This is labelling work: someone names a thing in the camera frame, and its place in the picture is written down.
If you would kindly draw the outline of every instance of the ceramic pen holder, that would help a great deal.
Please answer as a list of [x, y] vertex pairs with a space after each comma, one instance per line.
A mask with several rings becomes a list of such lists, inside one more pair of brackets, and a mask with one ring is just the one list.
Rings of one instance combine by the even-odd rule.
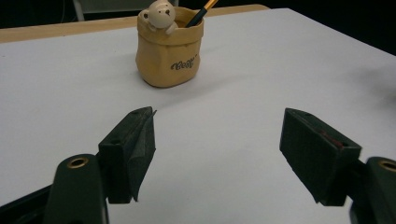
[[198, 25], [183, 28], [195, 15], [195, 11], [174, 7], [175, 28], [153, 30], [145, 20], [147, 15], [137, 17], [138, 48], [136, 65], [141, 77], [154, 87], [173, 87], [192, 79], [200, 65], [201, 39], [204, 35], [204, 20]]

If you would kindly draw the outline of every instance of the teddy bear head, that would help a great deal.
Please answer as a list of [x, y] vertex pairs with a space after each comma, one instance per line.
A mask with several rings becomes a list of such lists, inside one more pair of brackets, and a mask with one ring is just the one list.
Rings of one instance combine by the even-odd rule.
[[156, 0], [142, 11], [142, 17], [156, 28], [166, 28], [173, 24], [176, 12], [167, 0]]

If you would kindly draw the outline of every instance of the white tabletop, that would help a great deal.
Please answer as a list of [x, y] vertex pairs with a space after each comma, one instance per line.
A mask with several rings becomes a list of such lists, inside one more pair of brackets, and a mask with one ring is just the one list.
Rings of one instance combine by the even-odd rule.
[[151, 105], [157, 151], [139, 203], [111, 223], [349, 223], [279, 151], [284, 109], [310, 112], [396, 159], [396, 58], [289, 9], [205, 19], [197, 76], [145, 83], [135, 28], [0, 45], [0, 204], [51, 184], [57, 165]]

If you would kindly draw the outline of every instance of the pencil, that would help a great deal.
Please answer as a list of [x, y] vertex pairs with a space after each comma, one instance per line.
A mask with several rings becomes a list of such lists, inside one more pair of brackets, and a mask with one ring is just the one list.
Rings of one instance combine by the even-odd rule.
[[196, 24], [198, 24], [198, 22], [204, 17], [204, 15], [206, 14], [206, 12], [212, 8], [219, 0], [209, 0], [206, 5], [201, 8], [201, 10], [199, 10], [199, 12], [197, 14], [195, 14], [195, 16], [189, 21], [189, 23], [187, 23], [186, 28], [192, 27]]

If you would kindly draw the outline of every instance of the wooden table edge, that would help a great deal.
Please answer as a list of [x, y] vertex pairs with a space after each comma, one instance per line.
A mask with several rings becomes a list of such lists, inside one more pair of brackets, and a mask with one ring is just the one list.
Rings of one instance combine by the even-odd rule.
[[[265, 9], [269, 9], [269, 7], [259, 4], [236, 7], [214, 7], [207, 12], [206, 16], [220, 16]], [[80, 21], [0, 29], [0, 43], [123, 29], [135, 27], [136, 23], [136, 17], [124, 17], [98, 21]]]

